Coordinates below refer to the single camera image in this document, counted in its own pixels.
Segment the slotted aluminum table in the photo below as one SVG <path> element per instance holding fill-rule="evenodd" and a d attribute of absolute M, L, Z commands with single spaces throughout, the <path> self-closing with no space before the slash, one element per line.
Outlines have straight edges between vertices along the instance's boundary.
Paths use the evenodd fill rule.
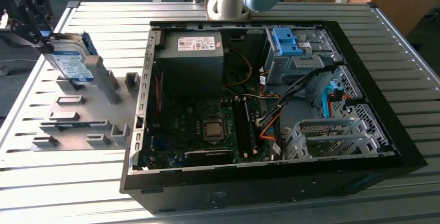
<path fill-rule="evenodd" d="M 190 3 L 71 2 L 56 30 L 90 32 L 104 64 L 119 77 L 142 71 L 150 21 L 204 18 L 204 6 Z M 440 222 L 440 81 L 380 10 L 367 4 L 283 3 L 254 19 L 340 22 L 428 166 L 347 197 L 154 216 L 119 193 L 123 150 L 30 150 L 40 119 L 60 92 L 54 82 L 58 74 L 42 57 L 0 130 L 2 223 L 11 219 L 31 223 Z"/>

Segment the motherboard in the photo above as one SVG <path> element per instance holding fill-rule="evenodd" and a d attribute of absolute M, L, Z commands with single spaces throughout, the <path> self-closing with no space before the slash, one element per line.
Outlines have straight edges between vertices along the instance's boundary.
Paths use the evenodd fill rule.
<path fill-rule="evenodd" d="M 172 101 L 152 125 L 150 165 L 156 169 L 268 161 L 271 144 L 258 140 L 252 127 L 260 115 L 256 98 Z M 251 133 L 243 132 L 243 125 Z"/>

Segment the sticker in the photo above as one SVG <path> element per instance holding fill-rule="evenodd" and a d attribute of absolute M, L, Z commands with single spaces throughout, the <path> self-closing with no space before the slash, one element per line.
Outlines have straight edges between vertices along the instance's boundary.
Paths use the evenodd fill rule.
<path fill-rule="evenodd" d="M 260 84 L 262 85 L 267 84 L 267 77 L 266 76 L 260 76 Z"/>
<path fill-rule="evenodd" d="M 78 51 L 59 50 L 52 55 L 67 78 L 74 81 L 94 81 L 94 75 L 84 65 L 86 58 Z"/>
<path fill-rule="evenodd" d="M 276 145 L 276 143 L 274 143 L 272 149 L 278 154 L 282 153 L 282 148 L 280 148 L 280 146 Z"/>
<path fill-rule="evenodd" d="M 299 45 L 300 47 L 311 47 L 310 42 L 306 42 L 306 43 L 298 43 L 298 45 Z"/>
<path fill-rule="evenodd" d="M 180 37 L 178 50 L 215 50 L 214 37 Z"/>

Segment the blue hard drive label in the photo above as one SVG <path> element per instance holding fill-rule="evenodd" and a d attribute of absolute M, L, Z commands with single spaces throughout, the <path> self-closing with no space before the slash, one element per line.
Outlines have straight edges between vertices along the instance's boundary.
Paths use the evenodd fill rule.
<path fill-rule="evenodd" d="M 59 67 L 72 81 L 94 81 L 94 75 L 84 65 L 86 57 L 78 51 L 58 50 L 52 53 Z"/>

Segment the circuit board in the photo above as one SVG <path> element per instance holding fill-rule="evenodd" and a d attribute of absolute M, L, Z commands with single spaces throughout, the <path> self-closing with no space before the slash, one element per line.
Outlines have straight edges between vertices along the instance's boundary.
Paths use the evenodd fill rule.
<path fill-rule="evenodd" d="M 240 153 L 236 125 L 232 108 L 234 99 L 202 99 L 175 102 L 166 105 L 159 114 L 152 149 L 156 156 L 151 165 L 158 168 L 184 167 L 183 156 L 192 150 L 232 150 L 232 163 L 268 161 L 271 144 L 268 141 L 258 141 L 256 154 L 244 156 Z M 251 121 L 260 117 L 258 99 L 247 100 L 250 106 Z M 218 132 L 218 138 L 210 138 L 211 133 Z"/>

